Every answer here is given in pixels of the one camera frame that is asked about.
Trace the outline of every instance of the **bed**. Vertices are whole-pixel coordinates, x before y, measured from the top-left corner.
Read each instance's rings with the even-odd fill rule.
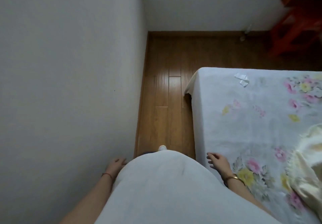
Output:
[[[300,134],[321,123],[322,72],[204,67],[184,93],[192,97],[200,164],[221,181],[206,159],[218,152],[280,222],[320,223],[290,188],[285,166]]]

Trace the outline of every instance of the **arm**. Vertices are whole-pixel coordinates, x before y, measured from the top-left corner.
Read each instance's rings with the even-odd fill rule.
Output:
[[[207,159],[210,160],[208,161],[208,163],[212,164],[210,167],[216,169],[219,172],[223,181],[225,181],[228,177],[235,176],[230,169],[230,165],[226,157],[218,153],[207,153]],[[235,178],[231,178],[227,181],[227,185],[231,191],[274,217],[268,209],[266,209],[259,201],[254,198],[254,196],[247,190],[247,188],[241,181]]]
[[[113,182],[125,166],[125,158],[114,159],[94,188],[68,213],[60,224],[93,224],[110,197]]]

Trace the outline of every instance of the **hand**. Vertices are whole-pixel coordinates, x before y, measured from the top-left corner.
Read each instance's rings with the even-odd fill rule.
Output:
[[[212,164],[210,167],[216,169],[222,179],[227,177],[234,176],[232,170],[230,169],[230,164],[225,156],[222,156],[219,153],[207,153],[207,159],[209,164]]]
[[[105,169],[105,173],[111,174],[112,180],[114,181],[118,176],[119,172],[123,169],[123,167],[127,164],[126,158],[115,158],[111,161],[110,164]]]

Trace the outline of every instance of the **shoe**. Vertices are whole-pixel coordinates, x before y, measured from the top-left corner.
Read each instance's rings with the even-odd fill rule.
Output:
[[[167,147],[165,145],[161,145],[158,149],[158,151],[162,151],[162,150],[167,150]]]

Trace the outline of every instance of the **baseboard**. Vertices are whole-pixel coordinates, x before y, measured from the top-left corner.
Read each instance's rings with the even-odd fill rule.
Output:
[[[139,143],[139,132],[140,132],[140,120],[141,120],[141,110],[142,110],[142,100],[143,100],[143,89],[144,89],[144,77],[145,77],[145,67],[147,63],[147,56],[149,50],[151,32],[147,33],[147,44],[145,46],[145,57],[144,57],[144,65],[143,65],[143,74],[142,74],[142,84],[141,84],[141,94],[140,94],[140,104],[139,104],[139,114],[138,114],[138,122],[137,122],[137,132],[135,135],[135,145],[134,145],[134,155],[135,159],[138,154],[138,143]]]
[[[249,36],[263,36],[268,31],[251,31]],[[151,31],[155,37],[233,37],[241,36],[243,31]]]

